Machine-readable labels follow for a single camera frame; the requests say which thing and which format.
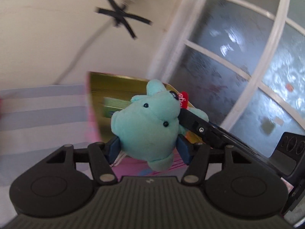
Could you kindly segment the teal plush toy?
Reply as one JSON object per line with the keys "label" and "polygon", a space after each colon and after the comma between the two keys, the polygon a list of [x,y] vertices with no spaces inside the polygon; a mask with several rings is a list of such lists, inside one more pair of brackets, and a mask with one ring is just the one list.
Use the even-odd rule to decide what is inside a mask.
{"label": "teal plush toy", "polygon": [[173,164],[178,135],[187,130],[179,114],[179,95],[150,80],[146,95],[133,96],[130,105],[112,115],[111,130],[124,155],[145,161],[153,171],[166,171]]}

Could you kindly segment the pink gold tin box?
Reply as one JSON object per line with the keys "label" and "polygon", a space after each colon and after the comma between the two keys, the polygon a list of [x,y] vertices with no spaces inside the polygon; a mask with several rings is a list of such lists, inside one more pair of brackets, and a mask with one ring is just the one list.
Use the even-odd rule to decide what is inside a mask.
{"label": "pink gold tin box", "polygon": [[[128,76],[90,72],[87,77],[86,98],[88,115],[89,142],[108,142],[114,134],[111,131],[111,117],[113,113],[121,111],[131,104],[135,95],[144,95],[147,79],[136,79]],[[183,163],[178,152],[173,151],[172,166],[162,172],[154,172],[147,163],[133,159],[120,153],[112,169],[118,178],[126,175],[134,176],[181,176],[187,166]]]}

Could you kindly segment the striped bed sheet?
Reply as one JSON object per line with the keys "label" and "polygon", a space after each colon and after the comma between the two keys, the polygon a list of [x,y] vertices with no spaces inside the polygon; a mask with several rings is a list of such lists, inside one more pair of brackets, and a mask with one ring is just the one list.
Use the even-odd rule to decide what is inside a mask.
{"label": "striped bed sheet", "polygon": [[17,213],[11,183],[65,144],[88,145],[84,85],[1,90],[1,226]]}

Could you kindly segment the frosted glass window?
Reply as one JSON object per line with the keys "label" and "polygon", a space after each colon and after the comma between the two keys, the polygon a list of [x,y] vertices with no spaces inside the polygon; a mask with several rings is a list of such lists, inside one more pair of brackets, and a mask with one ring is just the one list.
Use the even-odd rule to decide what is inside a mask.
{"label": "frosted glass window", "polygon": [[270,157],[304,134],[304,0],[177,0],[149,79]]}

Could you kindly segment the black tape cross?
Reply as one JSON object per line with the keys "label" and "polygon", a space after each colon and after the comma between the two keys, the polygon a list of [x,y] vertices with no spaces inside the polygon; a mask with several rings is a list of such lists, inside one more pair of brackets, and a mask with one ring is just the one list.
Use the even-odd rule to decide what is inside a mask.
{"label": "black tape cross", "polygon": [[123,3],[121,5],[118,5],[118,3],[116,3],[114,0],[107,0],[107,1],[111,6],[112,10],[96,7],[95,13],[112,17],[114,19],[114,26],[119,27],[120,25],[123,25],[132,39],[136,40],[137,36],[133,31],[132,27],[130,26],[130,24],[128,23],[128,21],[126,20],[127,18],[139,21],[147,25],[152,25],[153,22],[150,21],[149,19],[126,12],[128,8],[127,4]]}

